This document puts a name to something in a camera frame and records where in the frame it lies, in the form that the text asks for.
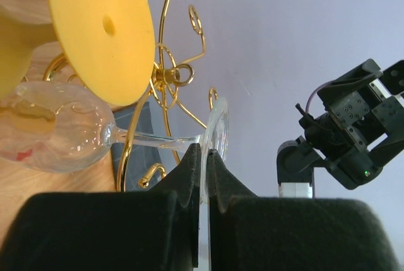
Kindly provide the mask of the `yellow goblet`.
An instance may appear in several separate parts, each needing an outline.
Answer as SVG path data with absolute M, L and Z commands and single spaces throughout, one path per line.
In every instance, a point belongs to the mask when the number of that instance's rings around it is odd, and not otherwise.
M 155 59 L 148 0 L 48 0 L 50 23 L 18 20 L 1 9 L 1 96 L 26 75 L 37 47 L 59 42 L 68 64 L 102 100 L 136 102 Z

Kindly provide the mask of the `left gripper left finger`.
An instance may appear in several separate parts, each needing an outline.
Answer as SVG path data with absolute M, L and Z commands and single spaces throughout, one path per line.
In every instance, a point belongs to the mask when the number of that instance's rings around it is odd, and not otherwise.
M 2 270 L 192 270 L 201 147 L 148 191 L 39 193 L 1 246 Z

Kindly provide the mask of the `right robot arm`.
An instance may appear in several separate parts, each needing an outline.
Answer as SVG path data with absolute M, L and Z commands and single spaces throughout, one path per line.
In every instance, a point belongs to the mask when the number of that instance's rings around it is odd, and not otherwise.
M 314 198 L 316 168 L 354 190 L 403 151 L 403 61 L 382 70 L 368 59 L 313 93 L 325 112 L 313 117 L 308 106 L 296 106 L 304 135 L 278 149 L 280 197 Z

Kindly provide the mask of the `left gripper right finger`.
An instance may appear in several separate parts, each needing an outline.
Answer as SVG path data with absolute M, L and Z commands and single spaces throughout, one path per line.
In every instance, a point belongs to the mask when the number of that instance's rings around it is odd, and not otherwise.
M 207 157 L 212 270 L 399 270 L 381 222 L 357 200 L 255 195 Z

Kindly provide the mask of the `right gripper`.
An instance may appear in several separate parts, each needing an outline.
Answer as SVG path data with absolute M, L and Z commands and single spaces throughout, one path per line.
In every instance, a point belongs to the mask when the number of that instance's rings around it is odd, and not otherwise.
M 369 183 L 403 151 L 403 61 L 382 70 L 373 59 L 318 90 L 325 113 L 300 110 L 307 142 L 346 189 Z

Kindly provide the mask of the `clear wine glass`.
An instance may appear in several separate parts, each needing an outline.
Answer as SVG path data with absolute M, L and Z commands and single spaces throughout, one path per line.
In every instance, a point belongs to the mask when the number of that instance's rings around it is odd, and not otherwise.
M 185 152 L 201 147 L 201 201 L 208 200 L 207 156 L 226 157 L 229 132 L 227 100 L 213 105 L 204 134 L 174 138 L 119 128 L 111 108 L 85 87 L 72 83 L 26 81 L 1 99 L 1 157 L 44 172 L 67 173 L 98 162 L 115 143 Z

